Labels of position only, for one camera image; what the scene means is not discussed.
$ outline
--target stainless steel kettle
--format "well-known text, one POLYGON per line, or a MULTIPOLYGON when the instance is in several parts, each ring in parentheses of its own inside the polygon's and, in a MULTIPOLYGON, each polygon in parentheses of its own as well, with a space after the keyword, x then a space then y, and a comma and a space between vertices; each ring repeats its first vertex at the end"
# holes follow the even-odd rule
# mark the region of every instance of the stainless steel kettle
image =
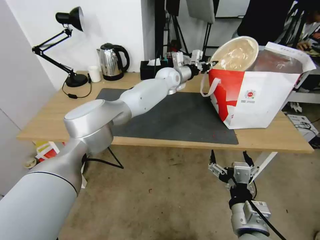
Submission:
POLYGON ((124 72, 129 68, 130 59, 127 50, 120 45, 111 43, 103 44, 97 49, 103 78, 108 81, 115 81, 123 77, 124 72), (123 52, 127 64, 123 66, 119 52, 123 52))

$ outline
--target red and white bag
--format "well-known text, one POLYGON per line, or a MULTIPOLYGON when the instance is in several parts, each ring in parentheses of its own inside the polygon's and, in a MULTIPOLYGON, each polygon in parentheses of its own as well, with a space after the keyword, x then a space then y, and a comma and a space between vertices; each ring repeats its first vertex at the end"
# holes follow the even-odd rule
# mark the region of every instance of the red and white bag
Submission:
MULTIPOLYGON (((298 60, 302 63, 303 72, 316 68, 311 58, 300 50, 270 42, 265 50, 298 60)), ((204 97, 210 96, 214 108, 229 129, 266 128, 281 109, 299 77, 297 73, 212 69, 209 71, 208 94, 202 91, 206 74, 200 92, 204 97)))

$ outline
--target white cup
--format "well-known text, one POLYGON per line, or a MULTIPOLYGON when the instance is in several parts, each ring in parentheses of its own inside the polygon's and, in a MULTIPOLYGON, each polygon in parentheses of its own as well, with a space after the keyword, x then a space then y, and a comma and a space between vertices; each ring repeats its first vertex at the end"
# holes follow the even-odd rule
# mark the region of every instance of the white cup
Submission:
POLYGON ((100 82, 101 78, 98 66, 89 66, 88 71, 92 82, 100 82))

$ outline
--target desk lamp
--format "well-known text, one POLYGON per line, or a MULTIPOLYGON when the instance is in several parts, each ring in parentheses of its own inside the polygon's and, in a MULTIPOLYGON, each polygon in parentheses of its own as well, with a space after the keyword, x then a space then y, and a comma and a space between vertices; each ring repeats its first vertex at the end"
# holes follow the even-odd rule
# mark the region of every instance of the desk lamp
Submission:
POLYGON ((68 87, 79 87, 87 83, 88 78, 86 75, 83 74, 76 74, 73 72, 73 68, 67 67, 61 63, 56 62, 52 58, 48 57, 47 55, 44 54, 45 51, 48 49, 52 48, 53 46, 59 44, 60 42, 68 39, 71 37, 72 34, 72 29, 69 28, 69 25, 71 24, 74 26, 76 29, 79 31, 83 32, 83 13, 81 10, 81 7, 76 7, 71 10, 70 13, 57 13, 56 14, 56 20, 58 23, 61 23, 65 29, 60 32, 59 34, 53 36, 52 38, 48 39, 47 41, 41 43, 38 46, 35 46, 32 48, 33 53, 39 55, 40 57, 44 58, 45 60, 51 62, 52 64, 56 65, 58 68, 62 69, 63 71, 68 73, 68 77, 65 81, 68 87), (66 34, 67 36, 55 43, 48 44, 48 42, 52 41, 56 37, 66 34))

